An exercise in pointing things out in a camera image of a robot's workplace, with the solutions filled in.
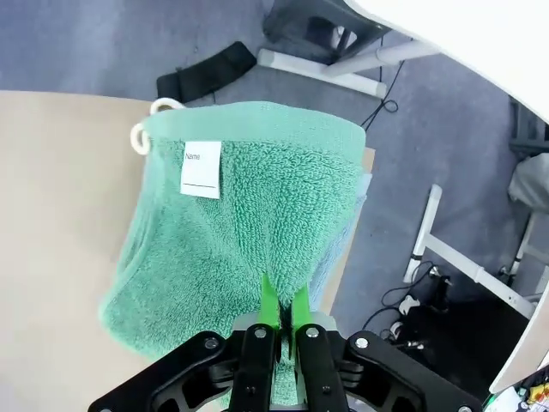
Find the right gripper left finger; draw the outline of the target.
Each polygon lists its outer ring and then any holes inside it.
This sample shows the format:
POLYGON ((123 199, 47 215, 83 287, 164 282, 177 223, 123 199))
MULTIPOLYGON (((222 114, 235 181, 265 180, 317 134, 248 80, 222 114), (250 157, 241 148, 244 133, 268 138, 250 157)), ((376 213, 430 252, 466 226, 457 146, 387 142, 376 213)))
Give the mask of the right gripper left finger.
POLYGON ((104 396, 90 411, 197 411, 227 392, 230 411, 268 411, 279 302, 262 279, 259 312, 235 320, 228 338, 203 331, 104 396))

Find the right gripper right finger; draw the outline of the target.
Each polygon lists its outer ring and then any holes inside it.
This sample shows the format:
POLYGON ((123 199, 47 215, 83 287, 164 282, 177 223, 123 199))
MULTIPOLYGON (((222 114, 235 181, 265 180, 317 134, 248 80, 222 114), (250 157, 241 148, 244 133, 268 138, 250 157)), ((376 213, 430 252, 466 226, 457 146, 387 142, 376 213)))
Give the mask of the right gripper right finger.
POLYGON ((348 339, 318 320, 306 287, 292 302, 299 382, 309 411, 346 411, 354 397, 375 411, 481 411, 482 403, 381 337, 360 330, 348 339))

